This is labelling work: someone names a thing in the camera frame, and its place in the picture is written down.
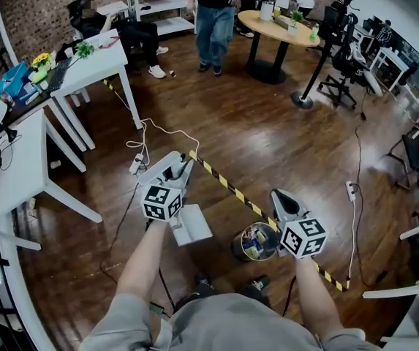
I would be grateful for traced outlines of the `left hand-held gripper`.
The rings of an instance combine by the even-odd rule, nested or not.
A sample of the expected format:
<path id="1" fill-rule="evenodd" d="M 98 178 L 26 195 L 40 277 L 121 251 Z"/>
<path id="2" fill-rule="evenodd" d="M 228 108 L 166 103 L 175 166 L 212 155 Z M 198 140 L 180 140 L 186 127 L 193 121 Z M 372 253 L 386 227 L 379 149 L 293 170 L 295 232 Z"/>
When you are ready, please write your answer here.
<path id="1" fill-rule="evenodd" d="M 195 161 L 189 159 L 183 164 L 179 174 L 178 183 L 185 190 Z M 148 185 L 143 190 L 142 210 L 148 219 L 169 222 L 183 206 L 183 194 L 181 189 L 171 187 Z"/>

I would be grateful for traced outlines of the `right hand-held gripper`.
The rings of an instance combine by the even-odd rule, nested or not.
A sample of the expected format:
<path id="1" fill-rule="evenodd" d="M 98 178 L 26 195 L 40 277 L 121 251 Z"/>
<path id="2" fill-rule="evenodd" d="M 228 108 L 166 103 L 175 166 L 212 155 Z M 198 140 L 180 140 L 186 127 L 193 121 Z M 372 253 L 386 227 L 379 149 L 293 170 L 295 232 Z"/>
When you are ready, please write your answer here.
<path id="1" fill-rule="evenodd" d="M 282 225 L 281 250 L 296 259 L 319 254 L 328 238 L 320 220 L 306 218 L 310 210 L 299 197 L 286 190 L 272 189 L 270 196 L 274 219 L 279 226 Z"/>

